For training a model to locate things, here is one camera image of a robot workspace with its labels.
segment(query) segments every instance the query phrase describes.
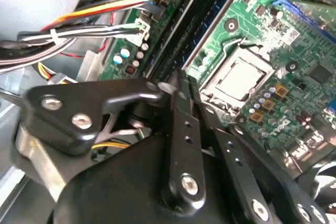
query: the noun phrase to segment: red wire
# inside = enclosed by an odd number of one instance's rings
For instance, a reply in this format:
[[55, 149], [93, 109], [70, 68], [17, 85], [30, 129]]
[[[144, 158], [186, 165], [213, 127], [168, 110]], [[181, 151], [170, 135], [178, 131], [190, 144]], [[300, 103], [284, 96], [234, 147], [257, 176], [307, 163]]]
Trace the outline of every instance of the red wire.
[[[111, 13], [110, 25], [113, 24], [113, 21], [114, 21], [114, 15], [113, 15], [113, 13]], [[44, 31], [44, 30], [48, 30], [50, 27], [52, 27], [52, 26], [54, 26], [54, 25], [56, 25], [56, 24], [57, 24], [57, 23], [52, 23], [52, 24], [50, 24], [50, 25], [48, 25], [48, 26], [42, 28], [42, 31]], [[107, 45], [107, 39], [104, 39], [104, 44], [98, 49], [97, 52], [102, 52], [102, 51], [105, 49], [106, 45]], [[64, 55], [64, 56], [68, 56], [68, 57], [73, 57], [73, 58], [83, 58], [83, 57], [84, 57], [84, 56], [81, 56], [81, 55], [66, 54], [66, 53], [64, 53], [64, 52], [61, 52], [60, 54], [61, 54], [61, 55]]]

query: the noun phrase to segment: capacitor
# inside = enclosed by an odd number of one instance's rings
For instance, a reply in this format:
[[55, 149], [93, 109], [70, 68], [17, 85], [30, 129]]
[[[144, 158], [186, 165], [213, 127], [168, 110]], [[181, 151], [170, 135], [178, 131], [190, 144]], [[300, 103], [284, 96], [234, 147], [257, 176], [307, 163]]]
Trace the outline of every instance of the capacitor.
[[293, 112], [287, 107], [287, 106], [283, 106], [280, 108], [280, 111], [283, 113], [283, 114], [286, 114], [286, 115], [292, 115]]
[[203, 65], [207, 65], [209, 62], [210, 62], [210, 57], [209, 56], [206, 56], [202, 59]]
[[269, 92], [271, 93], [275, 93], [275, 91], [277, 91], [277, 89], [275, 87], [270, 87], [269, 88]]
[[197, 69], [200, 73], [204, 73], [206, 70], [204, 65], [200, 65]]
[[306, 122], [301, 116], [297, 115], [297, 116], [295, 117], [295, 119], [296, 119], [296, 121], [298, 121], [299, 124], [301, 124], [302, 126], [306, 126], [306, 125], [307, 125], [307, 122]]
[[270, 93], [265, 93], [265, 94], [264, 94], [264, 97], [265, 97], [266, 99], [268, 99], [268, 98], [271, 97], [271, 94], [270, 94]]
[[263, 138], [267, 138], [269, 136], [268, 132], [264, 129], [264, 128], [261, 128], [258, 130], [258, 133], [260, 134], [261, 137]]
[[139, 52], [136, 53], [135, 56], [138, 60], [142, 60], [145, 55], [143, 54], [142, 51], [139, 51]]
[[275, 7], [272, 7], [269, 13], [276, 19], [281, 19], [283, 17], [283, 11], [276, 9]]
[[142, 51], [146, 52], [149, 49], [149, 45], [147, 43], [142, 43], [140, 48]]
[[256, 110], [258, 110], [258, 109], [260, 109], [260, 104], [259, 104], [259, 103], [256, 103], [256, 104], [253, 105], [253, 107], [254, 107]]
[[261, 104], [263, 104], [265, 101], [266, 101], [265, 98], [260, 98], [259, 99], [259, 103], [261, 103]]
[[279, 124], [278, 124], [278, 120], [276, 120], [275, 118], [271, 118], [268, 120], [268, 123], [270, 125], [272, 125], [273, 127], [277, 127]]
[[311, 115], [308, 114], [306, 111], [301, 111], [301, 116], [303, 117], [303, 119], [306, 121], [306, 122], [310, 122], [311, 121]]
[[113, 56], [113, 62], [116, 65], [122, 64], [122, 58], [120, 56], [120, 54], [116, 54]]
[[134, 60], [133, 62], [132, 62], [132, 65], [134, 66], [134, 67], [139, 67], [139, 65], [140, 65], [140, 63], [139, 63], [139, 61], [138, 60]]
[[127, 48], [121, 48], [120, 50], [120, 55], [123, 57], [123, 58], [128, 58], [130, 56], [130, 51], [127, 49]]

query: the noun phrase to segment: blue ram slot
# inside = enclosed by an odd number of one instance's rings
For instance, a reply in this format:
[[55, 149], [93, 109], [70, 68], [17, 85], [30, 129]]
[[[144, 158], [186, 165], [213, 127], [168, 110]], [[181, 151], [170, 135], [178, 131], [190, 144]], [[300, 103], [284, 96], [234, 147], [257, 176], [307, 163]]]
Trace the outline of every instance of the blue ram slot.
[[303, 14], [303, 12], [297, 6], [295, 6], [294, 4], [289, 2], [288, 0], [276, 0], [272, 4], [273, 5], [279, 5], [279, 6], [282, 6], [282, 7], [286, 8], [288, 11], [290, 11], [295, 16], [301, 18], [303, 22], [305, 22], [306, 24], [310, 25], [311, 27], [313, 27], [314, 29], [319, 31], [322, 35], [324, 35], [326, 38], [331, 40], [333, 43], [336, 43], [336, 38], [334, 38], [327, 31], [321, 29], [319, 27], [319, 25], [314, 20], [312, 20], [311, 18], [309, 18], [305, 14]]
[[211, 7], [210, 11], [207, 13], [206, 17], [202, 21], [202, 25], [195, 32], [195, 35], [191, 42], [185, 47], [182, 53], [182, 57], [177, 59], [177, 66], [181, 68], [184, 63], [189, 58], [192, 51], [195, 49], [199, 41], [202, 39], [203, 35], [206, 33], [208, 27], [211, 25], [212, 21], [215, 19], [219, 11], [222, 9], [227, 0], [216, 0], [215, 4]]

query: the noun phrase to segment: green circuit board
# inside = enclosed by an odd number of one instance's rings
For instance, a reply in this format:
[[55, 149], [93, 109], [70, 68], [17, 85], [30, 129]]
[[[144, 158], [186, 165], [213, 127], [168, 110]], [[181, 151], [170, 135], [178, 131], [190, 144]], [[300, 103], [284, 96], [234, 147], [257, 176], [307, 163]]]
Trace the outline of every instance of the green circuit board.
[[[169, 24], [176, 12], [179, 11], [180, 5], [184, 0], [158, 0], [155, 3], [162, 9], [162, 13], [159, 17], [148, 16], [141, 13], [139, 10], [132, 10], [130, 16], [125, 23], [133, 23], [137, 18], [142, 18], [146, 21], [150, 27], [150, 36], [148, 38], [147, 44], [149, 48], [147, 51], [143, 51], [144, 58], [139, 60], [139, 66], [133, 66], [133, 60], [137, 60], [135, 57], [138, 51], [141, 51], [140, 46], [135, 45], [127, 41], [126, 39], [117, 39], [112, 45], [112, 49], [109, 52], [107, 62], [105, 64], [105, 69], [100, 76], [100, 80], [111, 80], [111, 79], [122, 79], [122, 78], [133, 78], [138, 77], [143, 69], [145, 68], [152, 51], [158, 42], [162, 34], [169, 28]], [[113, 57], [120, 54], [121, 49], [127, 49], [130, 55], [127, 58], [123, 58], [121, 64], [115, 64], [113, 62]]]
[[[246, 45], [261, 45], [260, 50], [269, 55], [269, 64], [275, 72], [251, 95], [237, 115], [245, 117], [243, 127], [260, 144], [267, 142], [271, 149], [281, 149], [301, 139], [307, 130], [296, 120], [297, 115], [302, 111], [317, 115], [336, 97], [336, 44], [287, 9], [273, 6], [274, 1], [235, 0], [186, 71], [201, 86], [225, 56], [225, 44], [245, 38]], [[270, 13], [272, 7], [283, 12], [283, 16], [275, 19]], [[316, 18], [325, 21], [326, 30], [333, 31], [334, 18], [330, 13], [321, 17], [318, 12], [323, 13], [316, 8]], [[238, 29], [226, 29], [229, 19], [238, 21]], [[226, 58], [236, 47], [225, 48]], [[204, 56], [208, 60], [200, 71], [199, 62]], [[295, 71], [286, 70], [286, 64], [291, 61], [298, 64]], [[247, 80], [249, 76], [241, 73], [238, 78]], [[267, 109], [259, 102], [265, 97], [270, 101]], [[217, 109], [217, 113], [224, 124], [235, 121], [236, 116], [227, 111]]]

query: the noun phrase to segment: integrated circuit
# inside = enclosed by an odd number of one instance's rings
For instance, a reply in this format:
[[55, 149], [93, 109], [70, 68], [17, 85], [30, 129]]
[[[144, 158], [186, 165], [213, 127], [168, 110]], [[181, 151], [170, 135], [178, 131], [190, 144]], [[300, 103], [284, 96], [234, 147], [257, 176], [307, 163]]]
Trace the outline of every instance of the integrated circuit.
[[266, 7], [264, 7], [263, 5], [259, 5], [259, 7], [256, 9], [256, 14], [258, 14], [259, 16], [262, 16], [263, 14], [265, 14], [266, 12]]
[[332, 72], [323, 67], [320, 64], [317, 64], [313, 67], [313, 69], [309, 72], [308, 76], [319, 84], [324, 84], [329, 80], [332, 76]]
[[238, 46], [202, 85], [202, 100], [234, 116], [273, 73], [262, 57]]

